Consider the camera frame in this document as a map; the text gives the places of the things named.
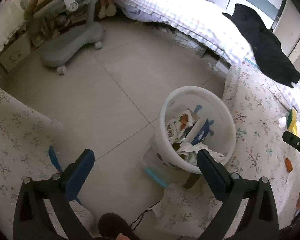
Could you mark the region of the grey rolling chair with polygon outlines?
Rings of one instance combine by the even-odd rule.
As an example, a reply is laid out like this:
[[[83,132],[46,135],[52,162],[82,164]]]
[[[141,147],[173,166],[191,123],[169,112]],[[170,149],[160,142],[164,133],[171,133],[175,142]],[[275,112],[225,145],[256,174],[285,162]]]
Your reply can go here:
[[[67,71],[66,63],[85,45],[103,47],[104,28],[95,21],[98,0],[52,0],[34,13],[42,20],[45,41],[39,46],[42,64],[55,68],[58,75]]]

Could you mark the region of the yellow sponge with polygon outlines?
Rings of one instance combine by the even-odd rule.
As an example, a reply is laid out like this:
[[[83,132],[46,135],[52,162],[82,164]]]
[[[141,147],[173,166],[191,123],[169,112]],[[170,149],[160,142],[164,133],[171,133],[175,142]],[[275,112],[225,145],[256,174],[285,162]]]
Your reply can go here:
[[[287,130],[292,131],[296,127],[296,122],[297,122],[297,111],[292,108],[287,116]]]

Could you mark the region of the trash inside bin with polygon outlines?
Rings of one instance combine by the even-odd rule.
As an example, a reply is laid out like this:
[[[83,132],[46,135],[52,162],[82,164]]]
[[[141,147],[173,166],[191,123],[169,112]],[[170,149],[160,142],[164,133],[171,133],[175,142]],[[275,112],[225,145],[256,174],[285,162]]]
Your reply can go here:
[[[202,105],[197,105],[192,111],[189,108],[174,116],[166,123],[168,140],[177,155],[190,165],[197,166],[197,153],[206,149],[218,163],[225,156],[208,148],[205,139],[214,135],[211,129],[213,120],[200,118],[198,112]]]

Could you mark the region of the white door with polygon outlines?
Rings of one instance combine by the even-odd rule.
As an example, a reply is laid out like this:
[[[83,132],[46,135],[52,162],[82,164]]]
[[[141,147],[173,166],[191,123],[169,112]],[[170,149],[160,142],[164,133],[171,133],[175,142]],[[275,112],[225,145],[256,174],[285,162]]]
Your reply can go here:
[[[286,0],[274,34],[284,54],[300,72],[300,13],[291,0]]]

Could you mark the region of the blue stick on floor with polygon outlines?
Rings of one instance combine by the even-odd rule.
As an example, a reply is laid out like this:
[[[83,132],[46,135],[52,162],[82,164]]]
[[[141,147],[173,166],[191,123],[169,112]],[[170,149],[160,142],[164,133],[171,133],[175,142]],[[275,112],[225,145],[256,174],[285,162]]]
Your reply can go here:
[[[48,155],[49,155],[49,158],[50,158],[50,161],[51,161],[52,165],[56,168],[57,172],[62,174],[63,170],[61,168],[61,165],[59,164],[59,161],[57,159],[57,155],[56,155],[55,150],[53,149],[52,146],[49,146]],[[69,200],[69,201],[75,200],[76,202],[78,202],[78,204],[82,205],[81,201],[78,199],[80,186],[82,186],[82,184],[80,184],[78,182],[78,179],[75,178],[75,175],[73,173],[70,174],[70,176],[68,177],[68,180],[65,183],[65,197],[66,197],[66,199]]]

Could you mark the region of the plush toy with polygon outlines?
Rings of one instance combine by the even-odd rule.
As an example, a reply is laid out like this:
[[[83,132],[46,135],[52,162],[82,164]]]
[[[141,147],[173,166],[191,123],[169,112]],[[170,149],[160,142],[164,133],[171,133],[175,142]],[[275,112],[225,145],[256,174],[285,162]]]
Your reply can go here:
[[[100,0],[100,10],[98,12],[98,18],[103,19],[107,17],[113,17],[116,14],[116,6],[113,0]]]

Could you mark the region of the black garment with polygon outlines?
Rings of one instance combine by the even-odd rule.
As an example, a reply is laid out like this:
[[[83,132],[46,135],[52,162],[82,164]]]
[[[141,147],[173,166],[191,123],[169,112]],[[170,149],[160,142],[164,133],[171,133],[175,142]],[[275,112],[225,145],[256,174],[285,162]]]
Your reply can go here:
[[[258,13],[246,5],[236,4],[232,15],[223,13],[250,44],[260,71],[272,80],[293,88],[300,73],[281,48],[281,42],[266,28]]]

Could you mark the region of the orange peel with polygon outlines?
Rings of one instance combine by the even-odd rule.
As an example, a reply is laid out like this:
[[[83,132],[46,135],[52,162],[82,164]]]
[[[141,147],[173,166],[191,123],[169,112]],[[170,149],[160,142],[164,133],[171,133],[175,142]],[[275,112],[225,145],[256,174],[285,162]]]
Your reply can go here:
[[[291,161],[288,158],[285,158],[285,166],[286,166],[287,173],[292,172],[293,166]]]

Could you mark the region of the small white tissue wad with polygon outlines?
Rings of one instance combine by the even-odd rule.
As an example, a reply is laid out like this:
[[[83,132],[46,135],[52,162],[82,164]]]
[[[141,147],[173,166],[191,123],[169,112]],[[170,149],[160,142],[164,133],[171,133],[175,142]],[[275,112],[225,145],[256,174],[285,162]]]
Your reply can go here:
[[[287,127],[287,118],[285,116],[278,119],[279,127],[286,128]]]

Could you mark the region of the white plastic trash bin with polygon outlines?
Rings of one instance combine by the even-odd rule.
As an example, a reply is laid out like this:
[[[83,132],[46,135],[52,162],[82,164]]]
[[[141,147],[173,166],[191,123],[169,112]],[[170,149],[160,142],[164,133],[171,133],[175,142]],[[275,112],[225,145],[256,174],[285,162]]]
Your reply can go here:
[[[198,151],[208,150],[225,165],[235,143],[234,121],[223,101],[207,89],[185,86],[166,98],[151,148],[164,166],[199,174]]]

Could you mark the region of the purple checked quilt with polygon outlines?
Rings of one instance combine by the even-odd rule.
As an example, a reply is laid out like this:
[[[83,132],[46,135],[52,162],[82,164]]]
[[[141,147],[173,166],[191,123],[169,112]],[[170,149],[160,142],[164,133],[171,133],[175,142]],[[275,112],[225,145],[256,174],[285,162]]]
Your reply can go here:
[[[214,51],[231,65],[258,64],[253,49],[222,8],[206,0],[114,0],[131,19],[159,22]]]

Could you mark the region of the floral bed sheet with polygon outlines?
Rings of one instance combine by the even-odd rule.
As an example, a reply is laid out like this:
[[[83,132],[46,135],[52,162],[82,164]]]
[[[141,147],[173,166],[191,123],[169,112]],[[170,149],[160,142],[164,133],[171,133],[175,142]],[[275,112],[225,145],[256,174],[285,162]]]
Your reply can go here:
[[[300,153],[282,141],[279,117],[283,108],[274,94],[250,81],[257,71],[231,68],[224,101],[236,118],[236,147],[226,168],[245,178],[270,179],[279,214],[279,225],[293,217],[300,190]],[[146,239],[169,239],[170,235],[197,237],[211,222],[221,203],[202,180],[191,189],[171,184],[161,189],[143,172],[139,163],[149,149],[158,124],[141,122],[132,113],[121,116],[123,94],[113,94],[112,78],[99,66],[57,79],[39,103],[41,114],[0,88],[0,230],[13,237],[13,216],[24,178],[49,178],[55,171],[49,146],[59,150],[65,164],[85,148],[96,162],[75,205],[85,225],[113,211],[132,221],[146,207],[152,218],[140,230]],[[237,118],[245,115],[245,121]],[[285,158],[293,170],[287,173]]]

